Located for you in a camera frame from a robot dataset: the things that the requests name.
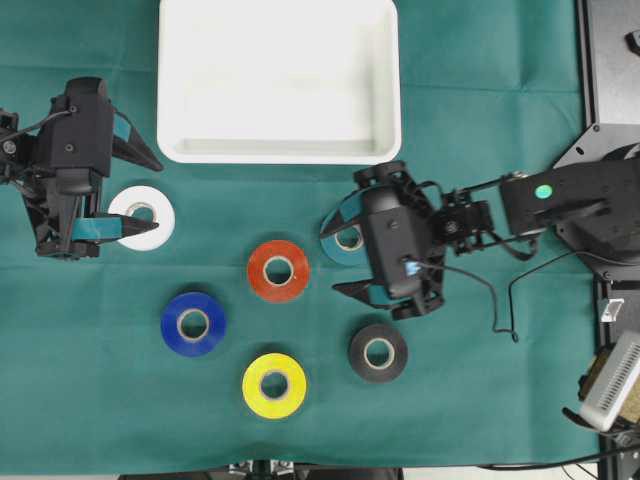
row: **screw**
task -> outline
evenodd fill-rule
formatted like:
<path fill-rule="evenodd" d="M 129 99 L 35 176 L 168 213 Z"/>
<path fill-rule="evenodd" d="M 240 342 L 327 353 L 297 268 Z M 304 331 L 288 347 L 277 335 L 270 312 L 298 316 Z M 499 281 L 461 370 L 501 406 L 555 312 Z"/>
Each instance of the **screw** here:
<path fill-rule="evenodd" d="M 448 221 L 444 226 L 444 231 L 447 232 L 449 235 L 453 235 L 458 231 L 458 229 L 459 229 L 458 223 L 455 222 L 454 220 Z"/>
<path fill-rule="evenodd" d="M 13 155 L 14 153 L 16 153 L 16 144 L 11 140 L 7 140 L 2 144 L 2 150 L 4 150 L 4 153 L 6 153 L 7 155 Z"/>

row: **red tape roll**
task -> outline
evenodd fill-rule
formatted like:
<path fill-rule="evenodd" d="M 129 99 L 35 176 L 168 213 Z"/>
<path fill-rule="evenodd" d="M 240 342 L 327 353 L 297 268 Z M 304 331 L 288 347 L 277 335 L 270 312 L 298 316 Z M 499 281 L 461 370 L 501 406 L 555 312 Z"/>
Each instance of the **red tape roll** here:
<path fill-rule="evenodd" d="M 267 265 L 273 260 L 284 260 L 291 268 L 291 276 L 282 284 L 273 283 L 267 277 Z M 251 254 L 247 275 L 249 285 L 260 298 L 270 303 L 287 303 L 307 287 L 311 266 L 300 247 L 286 240 L 273 240 L 263 243 Z"/>

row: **white tray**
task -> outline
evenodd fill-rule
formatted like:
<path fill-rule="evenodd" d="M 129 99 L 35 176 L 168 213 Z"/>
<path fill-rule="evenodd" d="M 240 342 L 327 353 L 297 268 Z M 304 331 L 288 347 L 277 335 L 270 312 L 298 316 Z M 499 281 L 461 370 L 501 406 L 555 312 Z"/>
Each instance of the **white tray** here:
<path fill-rule="evenodd" d="M 184 163 L 375 164 L 401 144 L 391 0 L 162 0 L 158 144 Z"/>

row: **wire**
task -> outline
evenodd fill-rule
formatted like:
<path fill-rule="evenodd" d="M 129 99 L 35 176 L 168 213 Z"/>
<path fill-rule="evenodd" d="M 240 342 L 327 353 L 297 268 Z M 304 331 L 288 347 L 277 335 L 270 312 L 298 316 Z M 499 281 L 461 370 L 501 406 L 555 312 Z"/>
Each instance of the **wire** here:
<path fill-rule="evenodd" d="M 617 265 L 620 267 L 640 267 L 640 263 L 628 263 L 628 262 L 621 262 L 619 260 L 612 260 L 610 258 L 606 258 L 606 257 L 601 257 L 600 255 L 596 255 L 595 253 L 591 253 L 591 252 L 587 252 L 586 250 L 576 250 L 574 252 L 567 252 L 567 253 L 563 253 L 562 255 L 558 255 L 555 258 L 552 258 L 551 260 L 544 262 L 541 265 L 538 265 L 537 267 L 532 268 L 531 270 L 527 270 L 524 273 L 521 273 L 520 275 L 518 275 L 516 278 L 514 278 L 513 280 L 511 280 L 511 282 L 509 282 L 509 314 L 511 316 L 511 330 L 514 332 L 516 331 L 516 321 L 515 321 L 515 311 L 514 311 L 514 307 L 513 307 L 513 286 L 519 282 L 520 280 L 522 280 L 523 278 L 531 275 L 532 273 L 535 273 L 539 270 L 542 270 L 543 268 L 548 267 L 549 265 L 551 265 L 552 263 L 555 263 L 559 260 L 562 260 L 563 258 L 566 257 L 570 257 L 572 255 L 581 255 L 581 256 L 585 256 L 585 257 L 591 257 L 595 260 L 599 260 L 601 262 L 604 263 L 609 263 L 611 265 Z"/>
<path fill-rule="evenodd" d="M 416 260 L 414 261 L 424 268 L 432 268 L 434 270 L 448 270 L 451 272 L 459 273 L 461 275 L 465 275 L 487 287 L 491 294 L 491 303 L 493 305 L 493 324 L 491 326 L 491 330 L 493 331 L 493 333 L 510 333 L 513 342 L 518 343 L 518 334 L 515 332 L 515 330 L 513 330 L 513 328 L 498 328 L 498 295 L 496 294 L 496 289 L 493 285 L 491 285 L 490 282 L 476 275 L 475 273 L 467 272 L 466 270 L 462 270 L 460 268 L 449 267 L 446 265 L 434 265 L 432 263 L 425 263 Z"/>
<path fill-rule="evenodd" d="M 573 478 L 573 477 L 569 474 L 569 472 L 567 472 L 567 469 L 566 469 L 566 468 L 564 468 L 564 467 L 560 467 L 560 468 L 562 469 L 562 471 L 564 472 L 564 474 L 565 474 L 567 477 L 569 477 L 571 480 L 576 480 L 575 478 Z"/>
<path fill-rule="evenodd" d="M 519 472 L 523 470 L 545 470 L 547 468 L 558 468 L 566 465 L 573 465 L 576 463 L 586 463 L 586 462 L 592 462 L 594 460 L 602 460 L 603 458 L 613 457 L 615 455 L 618 455 L 619 453 L 632 452 L 634 450 L 640 450 L 640 443 L 634 443 L 633 445 L 629 445 L 628 447 L 614 448 L 606 452 L 594 453 L 592 455 L 587 455 L 584 457 L 572 458 L 571 460 L 565 460 L 562 462 L 540 463 L 537 465 L 522 465 L 517 467 L 482 465 L 482 466 L 479 466 L 478 468 L 482 468 L 484 470 L 492 470 L 494 472 Z"/>
<path fill-rule="evenodd" d="M 598 476 L 594 475 L 593 473 L 591 473 L 589 470 L 587 470 L 586 468 L 584 468 L 582 465 L 580 465 L 579 463 L 576 463 L 576 467 L 578 467 L 580 470 L 582 470 L 584 473 L 586 473 L 587 475 L 589 475 L 591 478 L 595 478 L 596 480 L 598 480 Z"/>
<path fill-rule="evenodd" d="M 25 133 L 29 133 L 33 130 L 37 130 L 38 128 L 42 128 L 46 123 L 49 123 L 51 120 L 61 117 L 63 115 L 71 115 L 71 112 L 69 110 L 64 110 L 62 112 L 56 112 L 56 113 L 52 113 L 50 115 L 48 115 L 47 117 L 43 118 L 42 120 L 40 120 L 38 123 L 31 125 L 30 127 L 27 128 L 23 128 L 22 130 L 18 130 L 17 132 L 13 132 L 9 135 L 7 135 L 6 137 L 2 137 L 0 138 L 0 143 L 4 143 L 7 142 L 9 140 L 13 140 L 16 137 L 19 137 L 20 135 L 24 135 Z"/>

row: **green fabric surface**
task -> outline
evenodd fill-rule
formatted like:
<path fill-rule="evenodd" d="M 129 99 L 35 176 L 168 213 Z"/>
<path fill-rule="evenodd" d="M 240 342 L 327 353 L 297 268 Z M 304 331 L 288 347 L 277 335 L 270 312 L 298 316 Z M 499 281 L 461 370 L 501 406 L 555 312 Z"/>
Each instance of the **green fabric surface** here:
<path fill-rule="evenodd" d="M 416 179 L 451 189 L 534 173 L 580 134 L 573 0 L 396 4 L 399 158 Z M 0 189 L 0 472 L 176 471 L 247 458 L 546 462 L 596 450 L 595 436 L 560 411 L 577 407 L 576 382 L 593 351 L 591 275 L 577 260 L 517 287 L 518 345 L 491 333 L 486 289 L 447 274 L 442 309 L 395 324 L 410 350 L 403 375 L 364 383 L 349 366 L 349 339 L 391 320 L 331 290 L 366 270 L 333 264 L 317 239 L 323 216 L 353 190 L 355 169 L 162 157 L 157 25 L 155 0 L 2 2 L 0 105 L 26 126 L 68 79 L 105 78 L 166 170 L 115 162 L 103 207 L 125 187 L 152 185 L 175 205 L 176 230 L 152 252 L 112 244 L 96 260 L 41 259 L 18 193 Z M 313 268 L 305 294 L 287 305 L 263 302 L 245 278 L 250 252 L 276 238 L 302 246 Z M 496 285 L 507 325 L 508 281 L 563 251 L 548 233 L 528 264 L 499 249 L 449 259 Z M 174 354 L 160 333 L 164 306 L 192 289 L 214 295 L 228 316 L 226 338 L 196 359 Z M 264 352 L 294 356 L 308 376 L 305 404 L 282 421 L 258 418 L 242 400 L 244 369 Z"/>

